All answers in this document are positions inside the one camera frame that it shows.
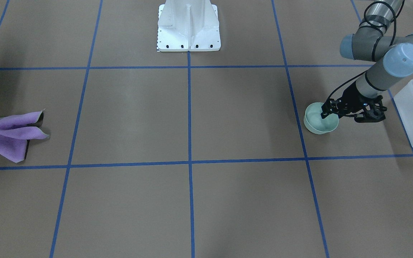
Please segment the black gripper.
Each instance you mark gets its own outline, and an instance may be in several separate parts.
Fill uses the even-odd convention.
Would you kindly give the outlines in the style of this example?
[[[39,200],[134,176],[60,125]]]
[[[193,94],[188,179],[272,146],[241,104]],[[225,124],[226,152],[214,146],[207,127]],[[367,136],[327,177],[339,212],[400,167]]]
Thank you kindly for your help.
[[[331,114],[336,114],[339,119],[346,116],[353,118],[356,123],[382,122],[386,119],[385,112],[387,111],[382,100],[382,95],[374,98],[365,97],[353,83],[337,100],[325,101],[321,106],[320,116],[321,119],[326,119]]]

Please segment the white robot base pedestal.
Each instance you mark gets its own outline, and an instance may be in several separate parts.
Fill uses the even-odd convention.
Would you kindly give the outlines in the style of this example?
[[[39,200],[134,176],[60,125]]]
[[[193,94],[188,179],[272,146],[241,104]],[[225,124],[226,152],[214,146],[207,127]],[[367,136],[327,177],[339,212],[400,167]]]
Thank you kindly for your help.
[[[159,5],[156,49],[219,51],[218,7],[209,0],[167,0]]]

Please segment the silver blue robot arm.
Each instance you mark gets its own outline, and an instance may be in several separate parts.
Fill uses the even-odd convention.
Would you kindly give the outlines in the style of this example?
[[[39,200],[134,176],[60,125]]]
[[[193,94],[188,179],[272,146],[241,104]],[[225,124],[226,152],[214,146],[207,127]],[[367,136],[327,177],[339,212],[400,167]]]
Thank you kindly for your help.
[[[340,54],[351,60],[373,62],[372,67],[349,80],[338,99],[329,95],[320,118],[330,115],[351,117],[357,123],[383,121],[387,108],[382,93],[413,74],[413,34],[398,37],[397,18],[403,0],[377,0],[364,11],[354,34],[345,36]]]

